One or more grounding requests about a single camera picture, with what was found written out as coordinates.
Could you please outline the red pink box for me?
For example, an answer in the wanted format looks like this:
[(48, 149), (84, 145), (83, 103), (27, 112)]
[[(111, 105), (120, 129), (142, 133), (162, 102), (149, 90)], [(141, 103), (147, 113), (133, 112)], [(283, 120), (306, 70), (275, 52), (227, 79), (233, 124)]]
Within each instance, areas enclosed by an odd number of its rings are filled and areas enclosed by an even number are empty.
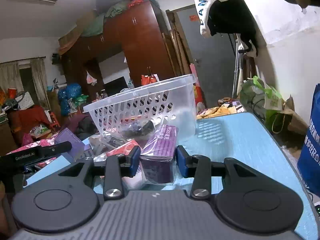
[(117, 155), (117, 154), (128, 155), (135, 146), (139, 146), (139, 144), (135, 140), (131, 140), (131, 141), (128, 141), (125, 144), (111, 150), (110, 152), (107, 152), (106, 155), (107, 155), (107, 157), (112, 156), (112, 155)]

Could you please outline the purple box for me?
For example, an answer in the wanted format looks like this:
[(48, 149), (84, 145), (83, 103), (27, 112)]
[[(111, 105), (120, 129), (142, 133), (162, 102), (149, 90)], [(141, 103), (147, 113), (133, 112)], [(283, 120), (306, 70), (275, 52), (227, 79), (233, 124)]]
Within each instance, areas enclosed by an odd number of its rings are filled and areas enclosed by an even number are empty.
[(165, 124), (159, 127), (144, 146), (140, 163), (148, 184), (174, 182), (176, 139), (177, 128)]

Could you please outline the clear plastic perforated basket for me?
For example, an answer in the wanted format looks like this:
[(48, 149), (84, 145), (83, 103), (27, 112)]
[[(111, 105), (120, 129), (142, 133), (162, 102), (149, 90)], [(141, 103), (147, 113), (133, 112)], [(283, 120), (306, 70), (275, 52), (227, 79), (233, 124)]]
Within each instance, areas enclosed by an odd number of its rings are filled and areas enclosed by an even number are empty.
[(183, 75), (129, 89), (84, 107), (98, 131), (117, 132), (133, 122), (152, 121), (177, 127), (178, 139), (195, 134), (193, 75)]

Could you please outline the pink floral bedding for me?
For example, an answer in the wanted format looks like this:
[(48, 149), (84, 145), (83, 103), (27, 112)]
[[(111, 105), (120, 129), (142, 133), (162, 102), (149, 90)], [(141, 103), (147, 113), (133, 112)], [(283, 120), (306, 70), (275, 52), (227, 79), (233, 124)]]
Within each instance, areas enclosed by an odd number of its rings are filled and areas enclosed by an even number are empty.
[(52, 138), (52, 139), (41, 139), (40, 141), (36, 141), (36, 142), (32, 142), (31, 144), (27, 144), (27, 145), (24, 145), (16, 150), (13, 150), (7, 154), (12, 154), (12, 153), (15, 153), (15, 152), (20, 152), (20, 151), (23, 151), (23, 150), (27, 150), (27, 149), (30, 149), (30, 148), (33, 148), (33, 147), (37, 147), (37, 146), (41, 146), (41, 147), (46, 147), (46, 146), (52, 146), (54, 145), (54, 141), (55, 139)]

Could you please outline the red cloth covered furniture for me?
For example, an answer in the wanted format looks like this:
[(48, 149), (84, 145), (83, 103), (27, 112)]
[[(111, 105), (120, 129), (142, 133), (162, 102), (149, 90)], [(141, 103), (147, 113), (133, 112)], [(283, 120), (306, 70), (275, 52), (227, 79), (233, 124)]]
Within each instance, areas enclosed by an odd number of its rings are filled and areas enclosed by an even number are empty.
[(13, 111), (8, 114), (9, 126), (17, 145), (22, 144), (24, 134), (28, 134), (35, 126), (43, 124), (47, 128), (50, 122), (41, 106)]

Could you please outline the beige window curtain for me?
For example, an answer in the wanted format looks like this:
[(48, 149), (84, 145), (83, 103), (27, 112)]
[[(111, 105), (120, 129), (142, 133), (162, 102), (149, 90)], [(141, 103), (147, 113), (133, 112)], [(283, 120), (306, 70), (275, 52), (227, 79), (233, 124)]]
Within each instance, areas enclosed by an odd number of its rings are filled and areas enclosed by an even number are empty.
[[(44, 59), (42, 57), (30, 59), (30, 67), (40, 106), (44, 109), (50, 109), (47, 96), (47, 77)], [(17, 61), (1, 63), (1, 89), (7, 92), (9, 88), (16, 88), (18, 92), (23, 91), (20, 67)]]

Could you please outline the blue plastic bags pile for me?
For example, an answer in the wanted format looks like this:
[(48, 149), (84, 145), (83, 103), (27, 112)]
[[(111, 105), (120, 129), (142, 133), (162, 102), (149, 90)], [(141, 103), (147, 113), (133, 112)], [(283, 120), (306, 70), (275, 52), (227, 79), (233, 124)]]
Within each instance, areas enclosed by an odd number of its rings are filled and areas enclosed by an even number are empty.
[(57, 98), (61, 115), (68, 116), (77, 112), (80, 106), (87, 102), (88, 95), (82, 93), (78, 83), (71, 83), (58, 91)]

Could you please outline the orange white hanging bag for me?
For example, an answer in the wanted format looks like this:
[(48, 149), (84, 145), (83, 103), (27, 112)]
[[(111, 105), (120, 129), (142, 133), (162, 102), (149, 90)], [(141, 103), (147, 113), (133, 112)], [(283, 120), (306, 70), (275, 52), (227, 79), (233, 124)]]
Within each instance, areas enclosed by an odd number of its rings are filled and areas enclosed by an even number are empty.
[(149, 85), (152, 83), (158, 82), (158, 79), (155, 75), (150, 74), (150, 75), (141, 75), (141, 85)]

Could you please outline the green plastic bag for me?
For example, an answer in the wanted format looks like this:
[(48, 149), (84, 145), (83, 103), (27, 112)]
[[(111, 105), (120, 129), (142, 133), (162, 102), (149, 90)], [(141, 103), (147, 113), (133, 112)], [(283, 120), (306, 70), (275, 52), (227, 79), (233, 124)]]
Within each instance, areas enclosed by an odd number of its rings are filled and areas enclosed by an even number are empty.
[(272, 132), (283, 128), (283, 98), (272, 86), (257, 76), (244, 81), (240, 91), (240, 102), (245, 110), (253, 113)]

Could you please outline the brown paper bag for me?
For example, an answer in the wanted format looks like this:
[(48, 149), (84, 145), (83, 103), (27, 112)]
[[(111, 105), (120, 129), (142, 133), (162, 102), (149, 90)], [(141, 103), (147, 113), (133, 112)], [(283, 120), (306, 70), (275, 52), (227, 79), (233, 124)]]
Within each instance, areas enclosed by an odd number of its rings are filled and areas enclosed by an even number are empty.
[(283, 109), (274, 113), (271, 123), (271, 131), (280, 134), (284, 131), (305, 135), (308, 124), (295, 112), (295, 103), (290, 96), (284, 103)]

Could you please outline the grey door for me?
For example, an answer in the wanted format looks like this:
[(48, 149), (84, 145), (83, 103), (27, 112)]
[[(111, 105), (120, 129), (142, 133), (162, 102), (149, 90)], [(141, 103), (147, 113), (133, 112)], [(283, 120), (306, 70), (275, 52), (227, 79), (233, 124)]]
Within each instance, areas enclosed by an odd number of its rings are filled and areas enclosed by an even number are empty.
[(190, 5), (176, 11), (197, 77), (208, 108), (218, 100), (231, 97), (235, 68), (235, 39), (232, 34), (216, 34), (204, 38), (196, 8)]

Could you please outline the blue shopping bag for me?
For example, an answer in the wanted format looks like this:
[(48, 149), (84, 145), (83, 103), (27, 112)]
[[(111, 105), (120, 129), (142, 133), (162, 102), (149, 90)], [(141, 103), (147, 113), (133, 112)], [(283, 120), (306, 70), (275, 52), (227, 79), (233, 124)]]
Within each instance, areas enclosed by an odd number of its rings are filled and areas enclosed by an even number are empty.
[(309, 127), (297, 167), (306, 187), (315, 195), (320, 191), (320, 91), (316, 85), (313, 94)]

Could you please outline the dark red wooden wardrobe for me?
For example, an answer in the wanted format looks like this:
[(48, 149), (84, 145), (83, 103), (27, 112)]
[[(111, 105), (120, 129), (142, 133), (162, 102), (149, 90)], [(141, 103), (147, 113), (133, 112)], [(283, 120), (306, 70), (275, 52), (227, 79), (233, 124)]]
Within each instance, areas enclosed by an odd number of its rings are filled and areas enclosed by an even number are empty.
[(126, 57), (134, 86), (141, 85), (141, 76), (148, 71), (160, 80), (185, 74), (178, 64), (161, 9), (145, 1), (107, 19), (102, 34), (78, 38), (62, 55), (67, 83), (78, 83), (93, 100), (103, 88), (98, 64), (119, 52)]

